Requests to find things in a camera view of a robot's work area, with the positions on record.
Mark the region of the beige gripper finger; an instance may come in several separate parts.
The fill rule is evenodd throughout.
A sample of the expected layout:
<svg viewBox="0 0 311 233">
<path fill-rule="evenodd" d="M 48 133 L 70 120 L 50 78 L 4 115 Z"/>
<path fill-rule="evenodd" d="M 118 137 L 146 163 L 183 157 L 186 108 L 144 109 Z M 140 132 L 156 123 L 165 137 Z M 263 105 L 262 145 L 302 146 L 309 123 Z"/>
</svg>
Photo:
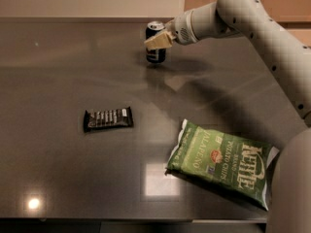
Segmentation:
<svg viewBox="0 0 311 233">
<path fill-rule="evenodd" d="M 175 36 L 168 30 L 162 30 L 147 39 L 144 44 L 148 50 L 169 49 L 173 46 Z"/>
</svg>

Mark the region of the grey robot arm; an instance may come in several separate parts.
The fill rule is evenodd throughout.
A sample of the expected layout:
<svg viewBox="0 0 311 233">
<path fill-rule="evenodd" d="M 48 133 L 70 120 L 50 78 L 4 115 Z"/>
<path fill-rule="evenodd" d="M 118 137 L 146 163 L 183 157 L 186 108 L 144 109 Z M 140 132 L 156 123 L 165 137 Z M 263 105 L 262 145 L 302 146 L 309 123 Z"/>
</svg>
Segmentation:
<svg viewBox="0 0 311 233">
<path fill-rule="evenodd" d="M 217 0 L 184 12 L 145 41 L 149 50 L 206 38 L 243 35 L 255 48 L 299 116 L 311 121 L 311 51 L 274 21 L 260 0 Z M 281 151 L 272 181 L 266 233 L 311 233 L 311 128 Z"/>
</svg>

